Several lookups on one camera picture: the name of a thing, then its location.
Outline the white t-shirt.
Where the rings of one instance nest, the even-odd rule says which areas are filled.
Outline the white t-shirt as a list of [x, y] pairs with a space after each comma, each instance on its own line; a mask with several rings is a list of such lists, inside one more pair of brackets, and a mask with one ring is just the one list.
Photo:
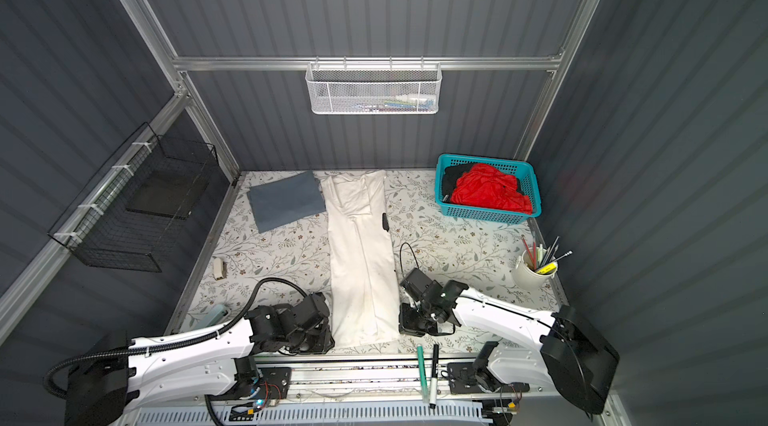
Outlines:
[[383, 170], [321, 180], [328, 215], [331, 329], [340, 348], [399, 336], [400, 296], [385, 184]]

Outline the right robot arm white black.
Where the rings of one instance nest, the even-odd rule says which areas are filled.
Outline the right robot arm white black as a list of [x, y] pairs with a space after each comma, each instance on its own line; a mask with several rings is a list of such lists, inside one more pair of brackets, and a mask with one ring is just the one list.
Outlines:
[[470, 369], [452, 378], [456, 387], [500, 393], [545, 386], [587, 415], [604, 411], [620, 355], [574, 307], [530, 309], [459, 281], [441, 284], [418, 268], [400, 285], [409, 298], [400, 307], [401, 333], [439, 337], [474, 328], [495, 335]]

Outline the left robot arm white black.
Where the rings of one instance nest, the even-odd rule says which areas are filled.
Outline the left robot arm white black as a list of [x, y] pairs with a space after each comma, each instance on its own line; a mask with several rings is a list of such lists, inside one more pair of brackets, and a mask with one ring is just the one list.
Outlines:
[[67, 425], [108, 425], [124, 413], [195, 397], [264, 402], [285, 395], [284, 379], [267, 379], [254, 356], [324, 354], [334, 345], [323, 294], [294, 305], [259, 305], [236, 322], [189, 333], [127, 340], [111, 335], [90, 359], [68, 369]]

